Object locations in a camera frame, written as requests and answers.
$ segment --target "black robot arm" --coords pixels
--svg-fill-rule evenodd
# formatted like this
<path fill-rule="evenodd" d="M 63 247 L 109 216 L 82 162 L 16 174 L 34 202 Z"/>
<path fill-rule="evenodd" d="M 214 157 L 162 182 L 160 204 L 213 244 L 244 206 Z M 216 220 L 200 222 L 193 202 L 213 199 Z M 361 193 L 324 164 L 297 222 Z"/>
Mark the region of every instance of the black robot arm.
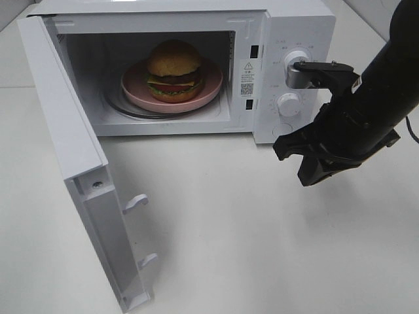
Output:
<path fill-rule="evenodd" d="M 292 88 L 328 88 L 330 103 L 314 121 L 280 136 L 280 160 L 303 155 L 299 179 L 316 184 L 359 167 L 400 137 L 394 127 L 419 103 L 419 1 L 402 0 L 390 26 L 390 40 L 361 76 L 339 63 L 295 63 L 288 71 Z"/>

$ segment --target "microwave door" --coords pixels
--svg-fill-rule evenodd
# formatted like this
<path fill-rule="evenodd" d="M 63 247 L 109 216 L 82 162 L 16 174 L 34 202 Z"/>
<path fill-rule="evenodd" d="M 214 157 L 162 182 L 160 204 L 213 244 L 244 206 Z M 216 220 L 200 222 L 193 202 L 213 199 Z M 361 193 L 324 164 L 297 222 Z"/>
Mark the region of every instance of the microwave door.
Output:
<path fill-rule="evenodd" d="M 108 162 L 55 49 L 58 34 L 41 17 L 18 22 L 39 101 L 54 143 L 64 183 L 96 250 L 123 312 L 149 300 L 139 270 L 153 259 L 134 258 Z"/>

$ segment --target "burger bun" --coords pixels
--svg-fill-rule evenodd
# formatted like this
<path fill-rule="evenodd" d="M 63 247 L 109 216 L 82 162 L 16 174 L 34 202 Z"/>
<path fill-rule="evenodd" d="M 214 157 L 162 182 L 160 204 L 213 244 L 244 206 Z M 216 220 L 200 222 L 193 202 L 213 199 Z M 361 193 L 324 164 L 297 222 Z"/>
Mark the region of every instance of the burger bun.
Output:
<path fill-rule="evenodd" d="M 184 41 L 170 40 L 159 44 L 150 54 L 147 70 L 159 77 L 192 73 L 201 66 L 199 52 Z"/>

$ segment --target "tomato slice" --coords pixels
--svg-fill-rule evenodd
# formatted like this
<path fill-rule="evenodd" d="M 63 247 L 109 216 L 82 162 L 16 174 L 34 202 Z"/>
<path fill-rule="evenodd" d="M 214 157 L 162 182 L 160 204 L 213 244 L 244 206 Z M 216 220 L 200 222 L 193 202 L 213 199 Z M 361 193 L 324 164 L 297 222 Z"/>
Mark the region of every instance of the tomato slice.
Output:
<path fill-rule="evenodd" d="M 150 84 L 152 87 L 162 92 L 181 92 L 182 90 L 187 90 L 191 86 L 178 86 L 178 85 L 159 85 L 159 84 Z"/>

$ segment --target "sticker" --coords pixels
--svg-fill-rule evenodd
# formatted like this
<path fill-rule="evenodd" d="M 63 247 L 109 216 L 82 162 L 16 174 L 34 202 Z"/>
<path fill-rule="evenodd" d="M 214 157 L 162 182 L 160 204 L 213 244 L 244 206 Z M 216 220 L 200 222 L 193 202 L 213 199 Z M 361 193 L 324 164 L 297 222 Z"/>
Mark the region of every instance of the sticker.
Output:
<path fill-rule="evenodd" d="M 242 97 L 253 97 L 260 72 L 259 60 L 245 59 L 240 62 L 240 95 Z"/>
<path fill-rule="evenodd" d="M 354 94 L 358 88 L 360 88 L 362 85 L 362 77 L 358 77 L 358 79 L 354 82 L 354 85 L 352 85 L 352 93 Z"/>

